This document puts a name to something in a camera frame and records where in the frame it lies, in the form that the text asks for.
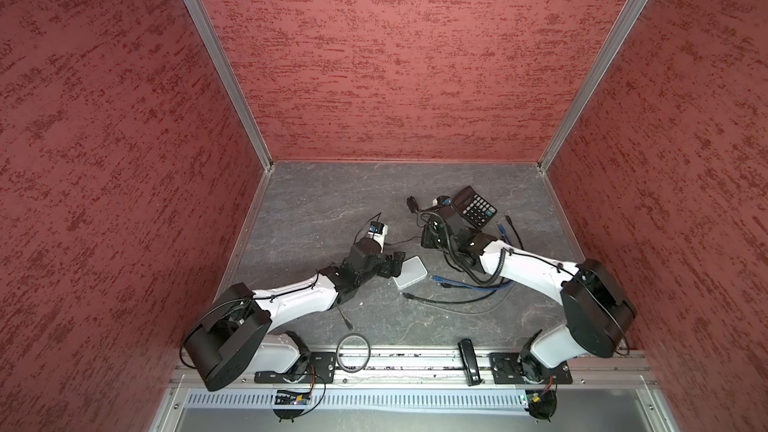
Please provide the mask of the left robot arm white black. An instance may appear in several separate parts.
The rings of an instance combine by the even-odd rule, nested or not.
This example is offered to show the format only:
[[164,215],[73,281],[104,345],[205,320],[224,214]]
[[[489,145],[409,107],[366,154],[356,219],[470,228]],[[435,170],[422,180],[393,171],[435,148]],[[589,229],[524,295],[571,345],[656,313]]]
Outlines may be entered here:
[[309,357],[305,343],[293,332],[274,330],[344,304],[375,277],[399,277],[405,257],[402,251],[385,254],[378,241],[362,238],[340,264],[304,281],[263,290],[236,283],[184,335],[179,359],[211,392],[246,373],[301,374]]

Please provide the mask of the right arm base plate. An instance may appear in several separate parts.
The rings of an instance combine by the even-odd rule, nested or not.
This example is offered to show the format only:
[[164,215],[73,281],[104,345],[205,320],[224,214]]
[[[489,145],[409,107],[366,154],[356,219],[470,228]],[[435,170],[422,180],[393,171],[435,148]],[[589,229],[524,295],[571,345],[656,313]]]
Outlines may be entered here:
[[488,354],[490,371],[496,385],[546,386],[548,384],[571,385],[573,378],[566,362],[558,367],[544,368],[536,378],[524,375],[523,365],[516,352],[492,352]]

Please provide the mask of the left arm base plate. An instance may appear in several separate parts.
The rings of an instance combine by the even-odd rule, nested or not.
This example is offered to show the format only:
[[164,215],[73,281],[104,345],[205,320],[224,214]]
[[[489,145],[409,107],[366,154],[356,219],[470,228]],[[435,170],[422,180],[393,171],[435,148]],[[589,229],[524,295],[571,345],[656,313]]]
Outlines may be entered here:
[[332,384],[336,372],[336,355],[334,352],[311,352],[303,374],[291,372],[256,372],[254,382],[257,384]]

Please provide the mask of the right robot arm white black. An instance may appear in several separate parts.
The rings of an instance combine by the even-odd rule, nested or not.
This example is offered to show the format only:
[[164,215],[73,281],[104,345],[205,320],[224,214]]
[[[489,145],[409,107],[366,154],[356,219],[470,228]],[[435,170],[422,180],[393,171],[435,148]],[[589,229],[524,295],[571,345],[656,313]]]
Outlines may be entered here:
[[471,286],[489,291],[505,285],[534,290],[562,307],[565,322],[527,340],[517,359],[519,374],[542,383],[575,357],[611,358],[627,346],[635,305],[599,261],[580,263],[543,257],[467,226],[451,209],[419,213],[422,246],[443,253]]

